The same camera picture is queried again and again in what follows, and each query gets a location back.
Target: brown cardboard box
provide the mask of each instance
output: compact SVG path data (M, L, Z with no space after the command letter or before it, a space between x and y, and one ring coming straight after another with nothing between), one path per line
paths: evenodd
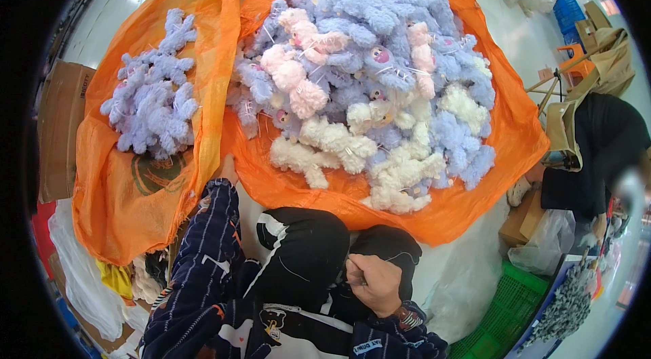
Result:
M499 230L499 236L512 248L526 244L544 214L545 210L540 207L540 191L529 191L519 207L511 211Z
M588 2L585 4L585 13L588 15L588 19L592 21L596 29L600 28L613 28L608 17L601 10L601 5L595 2Z
M57 61L45 79L38 109L42 203L72 196L77 127L83 120L86 88L95 70Z
M581 20L574 23L576 31L579 32L579 37L583 43L583 48L586 52L597 48L597 38L594 36L596 28L591 20Z
M75 310L74 307L70 305L70 301L66 296L66 275L63 273L63 267L61 266L61 262L59 261L59 255L56 252L53 253L52 256L50 256L50 258L47 260L47 262L50 264L50 267L52 268L52 272L54 274L54 282L57 284L57 288L59 289L59 292L61 292L61 296L66 300L70 312L72 313L72 315L75 316L75 318L77 318L77 321L81 325L81 328L83 328L86 335L92 338L93 341L95 341L95 343L97 343L107 353L111 353L116 349L118 349L119 347L121 347L122 345L124 345L126 343L126 339L129 338L129 336L134 333L134 329L125 323L122 324L121 337L114 340L113 342L107 341L106 339L102 339L102 337L100 336L100 331L98 331L97 328L91 325L90 322L86 321L79 314L79 312L77 312L77 310Z

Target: fluffy yarn plush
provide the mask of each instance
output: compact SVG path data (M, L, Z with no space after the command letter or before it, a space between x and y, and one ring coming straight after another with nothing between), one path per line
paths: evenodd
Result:
M365 171L362 202L412 213L437 189L471 191L493 166L490 62L462 29L448 0L274 0L227 103L249 138L259 113L272 120L273 165L311 188L327 188L325 167ZM123 72L142 78L156 55L125 58ZM126 82L114 117L131 106Z
M197 39L193 22L193 15L183 19L181 9L170 9L166 35L158 49L135 57L122 55L124 67L117 76L123 81L100 106L100 113L108 116L110 125L121 133L119 151L149 151L155 159L164 160L194 144L190 119L199 103L192 98L193 85L185 72L195 62L175 57L189 41Z
M321 168L341 167L341 161L336 154L315 152L308 145L292 143L282 136L273 141L269 150L269 160L273 166L279 167L282 171L289 168L295 173L305 175L305 181L310 188L328 187L328 180Z

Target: black fabric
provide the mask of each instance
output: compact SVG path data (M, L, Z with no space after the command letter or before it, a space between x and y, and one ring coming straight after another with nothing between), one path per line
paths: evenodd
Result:
M251 287L252 294L263 302L318 313L346 258L346 225L315 209L283 207L265 213L288 225L287 234Z
M263 302L299 306L310 312L320 312L332 297L329 316L354 324L369 318L371 311L353 294L345 280L345 259L350 243L346 226L335 215L314 209L283 207L266 211L287 225L269 263L256 279L251 292ZM271 236L264 226L261 239ZM350 253L377 255L402 269L399 294L402 300L411 298L411 279L422 251L407 232L386 225L375 225L359 233Z
M403 301L411 299L411 280L416 265L422 256L422 250L411 235L397 227L375 225L367 230L362 230L358 238L350 247L350 253L366 256L376 255L380 259L390 261L402 269L402 279L398 294ZM346 282L337 284L330 292L333 302L330 307L330 316L354 324L369 317L371 310L358 300L350 285Z
M639 163L651 139L639 112L612 95L588 94L574 122L583 168L546 169L540 206L570 210L578 222L590 222L606 212L614 180Z
M168 266L168 259L161 259L161 250L144 255L144 269L162 288L167 287L165 270Z

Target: sneaker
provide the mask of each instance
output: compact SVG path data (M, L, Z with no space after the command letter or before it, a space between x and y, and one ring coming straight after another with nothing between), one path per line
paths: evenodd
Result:
M509 202L509 205L512 207L517 207L522 203L522 198L524 198L525 194L529 192L530 189L531 184L529 184L527 179L524 176L520 177L520 179L508 189L507 202Z

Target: blue plastic crate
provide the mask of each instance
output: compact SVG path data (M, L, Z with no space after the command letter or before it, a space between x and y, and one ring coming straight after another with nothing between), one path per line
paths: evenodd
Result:
M585 14L576 0L557 0L554 5L554 15L563 35L575 30L574 22L585 20Z

